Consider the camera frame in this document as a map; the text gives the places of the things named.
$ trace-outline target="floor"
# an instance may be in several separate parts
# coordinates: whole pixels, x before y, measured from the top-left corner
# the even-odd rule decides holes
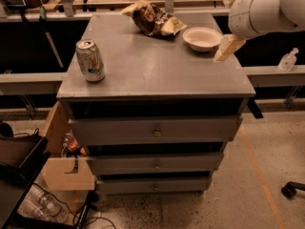
[[[85,228],[117,229],[299,229],[305,227],[305,193],[286,199],[288,181],[305,183],[305,100],[289,111],[282,100],[256,101],[264,118],[245,110],[244,121],[225,150],[204,193],[100,197]],[[48,110],[34,119],[26,112],[1,111],[15,132],[41,128]],[[74,211],[83,192],[57,192]]]

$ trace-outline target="brown chip bag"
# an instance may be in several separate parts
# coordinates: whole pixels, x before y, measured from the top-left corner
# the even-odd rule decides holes
[[[126,7],[121,14],[132,17],[135,25],[147,36],[176,35],[187,27],[176,17],[145,0]]]

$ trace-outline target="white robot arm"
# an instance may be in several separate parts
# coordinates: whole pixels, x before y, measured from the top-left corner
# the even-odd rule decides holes
[[[223,61],[248,39],[269,32],[305,31],[305,0],[224,0],[232,34],[224,35],[214,61]]]

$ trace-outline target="can top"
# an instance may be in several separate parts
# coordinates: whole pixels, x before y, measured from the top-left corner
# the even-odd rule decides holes
[[[94,41],[92,39],[84,39],[80,40],[76,43],[76,47],[78,49],[89,49],[95,45]]]

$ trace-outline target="spray bottle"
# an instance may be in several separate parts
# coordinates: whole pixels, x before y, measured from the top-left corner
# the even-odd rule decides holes
[[[298,48],[294,48],[290,53],[285,54],[280,60],[278,68],[285,72],[290,71],[296,62],[296,53],[298,53]]]

